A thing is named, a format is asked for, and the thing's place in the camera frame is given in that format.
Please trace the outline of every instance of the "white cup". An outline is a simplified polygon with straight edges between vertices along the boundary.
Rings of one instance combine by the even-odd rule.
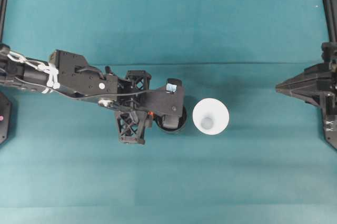
[[[207,135],[221,133],[230,121],[226,106],[213,98],[200,100],[193,109],[192,117],[197,129]]]

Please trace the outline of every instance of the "cable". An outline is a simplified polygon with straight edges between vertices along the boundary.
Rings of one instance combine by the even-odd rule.
[[[65,97],[67,97],[67,98],[74,99],[74,100],[82,100],[82,99],[95,98],[95,97],[101,97],[101,96],[133,96],[133,95],[139,95],[139,94],[144,94],[144,93],[153,93],[155,91],[161,91],[161,92],[165,92],[167,94],[171,94],[170,91],[166,91],[166,90],[143,90],[143,91],[136,91],[134,93],[126,93],[126,94],[94,94],[94,95],[87,95],[87,96],[82,96],[82,97],[74,97],[74,96],[71,96],[69,94],[65,94],[61,91],[58,91],[58,90],[52,89],[50,87],[44,86],[44,85],[24,81],[24,80],[22,80],[18,77],[15,77],[15,79],[22,82],[22,83],[28,84],[28,85],[39,86],[39,87],[43,87],[43,88],[49,88],[49,89],[55,91],[58,94],[61,94]]]

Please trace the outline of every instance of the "teal fabric surface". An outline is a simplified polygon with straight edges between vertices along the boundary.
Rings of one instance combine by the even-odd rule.
[[[8,0],[4,42],[91,64],[312,62],[322,0]]]
[[[97,215],[102,222],[138,223],[144,208],[148,223],[176,214],[181,222],[220,222],[229,209],[231,223],[335,223],[335,211],[321,205],[336,203],[337,155],[323,140],[320,115],[273,89],[307,66],[112,66],[122,76],[130,68],[149,71],[153,88],[169,76],[184,80],[185,130],[167,135],[153,127],[145,146],[120,144],[113,113],[95,104],[4,90],[17,111],[12,138],[0,149],[1,222],[72,223],[75,217],[67,216]],[[192,108],[204,97],[229,108],[230,124],[220,135],[193,125]],[[289,205],[316,218],[294,209],[289,216]]]
[[[320,113],[274,90],[327,39],[321,0],[8,0],[4,42],[17,51],[144,69],[152,88],[180,78],[189,118],[179,135],[154,125],[145,146],[123,145],[109,110],[2,88],[14,111],[0,223],[336,223]],[[217,136],[192,122],[206,97],[230,112]]]

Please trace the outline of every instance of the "black robotic arm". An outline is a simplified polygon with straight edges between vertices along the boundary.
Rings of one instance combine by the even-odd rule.
[[[102,73],[84,56],[62,50],[44,62],[0,44],[0,85],[43,94],[57,92],[111,109],[123,143],[144,144],[145,128],[151,127],[153,120],[167,132],[180,130],[186,122],[182,82],[168,79],[166,85],[151,90],[150,80],[151,75],[144,70],[130,70],[125,78],[119,78],[106,66]]]

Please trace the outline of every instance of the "zip tie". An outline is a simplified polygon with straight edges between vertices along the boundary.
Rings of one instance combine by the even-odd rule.
[[[47,81],[47,87],[53,88],[53,89],[59,89],[60,83],[57,80],[58,75],[58,69],[55,67],[54,64],[48,63],[48,65],[45,65],[43,62],[37,61],[37,60],[28,60],[24,55],[10,51],[7,57],[17,63],[26,64],[31,67],[33,67],[35,70],[38,70],[39,72],[44,72],[48,74],[48,81]],[[50,93],[53,91],[52,89],[46,88],[42,91],[43,94],[47,94],[50,90]]]

